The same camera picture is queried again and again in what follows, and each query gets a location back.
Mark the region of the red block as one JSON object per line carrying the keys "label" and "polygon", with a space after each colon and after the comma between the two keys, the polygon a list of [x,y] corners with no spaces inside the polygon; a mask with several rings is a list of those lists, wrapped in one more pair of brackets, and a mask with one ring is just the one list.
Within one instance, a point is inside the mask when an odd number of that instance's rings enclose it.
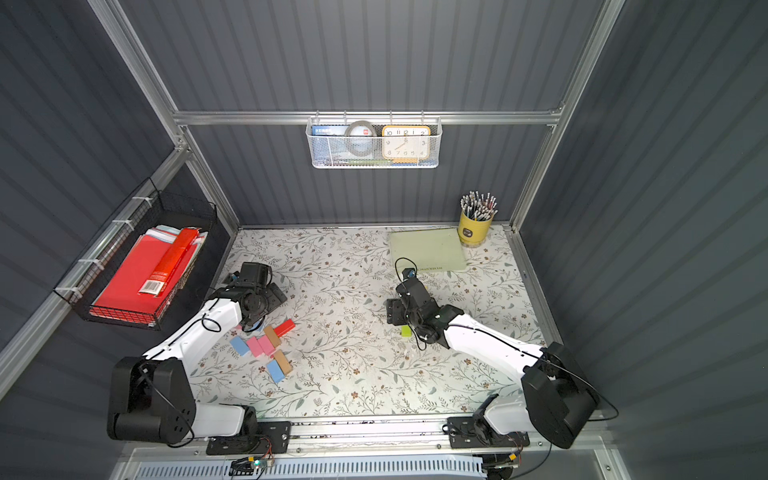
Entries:
{"label": "red block", "polygon": [[296,327],[296,324],[292,319],[287,319],[280,325],[274,328],[274,332],[278,337],[283,337],[292,331]]}

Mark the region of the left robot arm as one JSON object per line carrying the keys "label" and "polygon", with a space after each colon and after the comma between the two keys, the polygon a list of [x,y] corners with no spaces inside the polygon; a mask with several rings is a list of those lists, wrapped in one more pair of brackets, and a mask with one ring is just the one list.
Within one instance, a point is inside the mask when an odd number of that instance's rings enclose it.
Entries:
{"label": "left robot arm", "polygon": [[241,405],[199,406],[189,374],[225,334],[237,326],[256,328],[286,300],[270,266],[243,263],[169,338],[141,356],[117,362],[111,375],[107,435],[170,448],[196,439],[207,439],[217,447],[227,438],[256,446],[255,410]]}

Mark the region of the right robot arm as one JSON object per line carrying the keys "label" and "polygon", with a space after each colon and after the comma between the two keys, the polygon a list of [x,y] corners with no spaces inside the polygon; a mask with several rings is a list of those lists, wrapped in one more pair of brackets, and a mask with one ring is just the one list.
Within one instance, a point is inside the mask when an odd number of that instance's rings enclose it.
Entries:
{"label": "right robot arm", "polygon": [[482,439],[488,437],[487,431],[506,435],[530,427],[558,448],[573,445],[601,397],[563,344],[526,343],[481,324],[458,307],[438,305],[414,268],[404,269],[398,278],[398,297],[386,301],[389,324],[408,326],[426,345],[473,357],[522,388],[522,407],[499,394],[479,407],[475,421]]}

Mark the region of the tan block middle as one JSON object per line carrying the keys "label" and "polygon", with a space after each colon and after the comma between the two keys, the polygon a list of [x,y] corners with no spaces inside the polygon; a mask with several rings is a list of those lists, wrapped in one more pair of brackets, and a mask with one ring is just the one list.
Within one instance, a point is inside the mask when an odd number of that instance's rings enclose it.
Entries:
{"label": "tan block middle", "polygon": [[281,339],[273,327],[266,326],[264,328],[264,336],[269,340],[273,348],[278,348],[281,345]]}

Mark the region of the pink block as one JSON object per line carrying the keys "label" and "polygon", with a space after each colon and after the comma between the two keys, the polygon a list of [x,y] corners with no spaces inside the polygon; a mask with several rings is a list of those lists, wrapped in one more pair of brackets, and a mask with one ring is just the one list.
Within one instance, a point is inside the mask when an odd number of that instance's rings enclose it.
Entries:
{"label": "pink block", "polygon": [[276,350],[276,347],[274,346],[270,338],[266,335],[258,338],[258,344],[263,354],[266,356],[272,356]]}
{"label": "pink block", "polygon": [[258,358],[264,354],[264,350],[261,346],[259,337],[251,337],[247,339],[246,345],[248,346],[249,351],[255,358]]}

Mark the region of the pale green workspace book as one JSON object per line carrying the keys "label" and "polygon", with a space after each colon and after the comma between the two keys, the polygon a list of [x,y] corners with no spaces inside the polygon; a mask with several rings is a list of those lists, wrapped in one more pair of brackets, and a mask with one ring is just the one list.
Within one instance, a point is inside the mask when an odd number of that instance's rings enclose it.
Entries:
{"label": "pale green workspace book", "polygon": [[392,232],[389,249],[398,273],[463,271],[467,262],[456,228]]}

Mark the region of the blue block front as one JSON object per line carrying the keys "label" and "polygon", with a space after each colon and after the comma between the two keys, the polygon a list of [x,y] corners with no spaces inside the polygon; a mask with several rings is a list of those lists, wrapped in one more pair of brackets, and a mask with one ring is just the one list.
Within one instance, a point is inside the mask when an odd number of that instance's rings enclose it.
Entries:
{"label": "blue block front", "polygon": [[279,384],[285,379],[285,373],[276,360],[271,360],[266,364],[266,371],[274,383]]}

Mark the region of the tan block front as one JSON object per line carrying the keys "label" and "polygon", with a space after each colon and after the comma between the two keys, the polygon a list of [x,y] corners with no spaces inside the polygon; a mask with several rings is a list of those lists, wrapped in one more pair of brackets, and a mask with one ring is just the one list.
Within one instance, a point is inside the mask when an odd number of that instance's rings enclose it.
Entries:
{"label": "tan block front", "polygon": [[273,359],[277,362],[283,375],[287,376],[293,371],[291,363],[281,350],[276,350],[274,352]]}

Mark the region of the red long box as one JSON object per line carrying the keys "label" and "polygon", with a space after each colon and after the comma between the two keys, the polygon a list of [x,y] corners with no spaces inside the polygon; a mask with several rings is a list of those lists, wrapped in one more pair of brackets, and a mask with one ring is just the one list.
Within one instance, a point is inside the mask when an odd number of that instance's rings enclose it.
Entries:
{"label": "red long box", "polygon": [[181,262],[184,254],[198,238],[197,228],[184,228],[175,237],[173,243],[166,250],[160,261],[154,267],[151,275],[144,282],[139,292],[155,297],[159,296],[169,283],[169,280]]}

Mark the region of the red folder stack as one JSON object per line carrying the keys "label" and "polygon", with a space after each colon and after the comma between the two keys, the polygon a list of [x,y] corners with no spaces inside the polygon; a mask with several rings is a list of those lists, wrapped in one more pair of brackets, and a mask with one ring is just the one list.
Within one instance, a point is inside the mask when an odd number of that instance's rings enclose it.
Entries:
{"label": "red folder stack", "polygon": [[157,297],[141,294],[140,288],[182,229],[158,225],[142,234],[93,302],[89,313],[97,318],[130,325],[155,325],[169,306],[175,291],[183,287],[207,239],[208,233],[197,228],[198,238],[184,254],[164,291]]}

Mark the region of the yellow pen cup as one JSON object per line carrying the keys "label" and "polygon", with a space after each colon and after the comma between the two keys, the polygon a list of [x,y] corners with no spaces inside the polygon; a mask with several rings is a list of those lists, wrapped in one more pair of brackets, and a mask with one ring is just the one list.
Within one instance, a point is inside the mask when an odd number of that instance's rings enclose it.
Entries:
{"label": "yellow pen cup", "polygon": [[463,195],[458,225],[460,241],[467,246],[482,244],[497,212],[497,200],[491,193],[470,191]]}

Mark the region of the yellow square clock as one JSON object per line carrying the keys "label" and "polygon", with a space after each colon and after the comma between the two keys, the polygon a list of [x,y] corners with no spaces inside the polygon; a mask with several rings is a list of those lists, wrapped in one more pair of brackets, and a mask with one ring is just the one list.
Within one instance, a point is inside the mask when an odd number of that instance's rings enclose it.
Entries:
{"label": "yellow square clock", "polygon": [[381,131],[381,153],[395,163],[417,163],[430,156],[432,131],[426,125],[386,125]]}

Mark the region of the grey tape roll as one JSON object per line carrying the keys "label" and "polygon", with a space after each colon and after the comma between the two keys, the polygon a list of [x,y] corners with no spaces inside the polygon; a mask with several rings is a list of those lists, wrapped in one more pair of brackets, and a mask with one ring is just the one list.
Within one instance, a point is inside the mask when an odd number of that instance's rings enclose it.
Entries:
{"label": "grey tape roll", "polygon": [[356,157],[370,155],[375,147],[377,132],[375,127],[366,120],[358,120],[349,124],[344,133],[347,151]]}

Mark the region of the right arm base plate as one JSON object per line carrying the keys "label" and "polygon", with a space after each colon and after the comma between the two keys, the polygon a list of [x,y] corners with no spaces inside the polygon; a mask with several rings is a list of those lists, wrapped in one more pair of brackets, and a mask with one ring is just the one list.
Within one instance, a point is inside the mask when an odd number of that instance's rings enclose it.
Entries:
{"label": "right arm base plate", "polygon": [[442,426],[453,449],[512,448],[521,449],[530,445],[526,432],[499,434],[483,419],[472,416],[449,417]]}

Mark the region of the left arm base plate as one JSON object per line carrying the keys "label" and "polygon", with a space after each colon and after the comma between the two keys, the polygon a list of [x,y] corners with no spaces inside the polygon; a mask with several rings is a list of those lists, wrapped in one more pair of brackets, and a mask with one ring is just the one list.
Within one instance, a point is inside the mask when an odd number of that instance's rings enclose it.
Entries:
{"label": "left arm base plate", "polygon": [[206,454],[209,456],[284,454],[288,450],[292,424],[289,421],[268,421],[246,425],[235,436],[212,437]]}

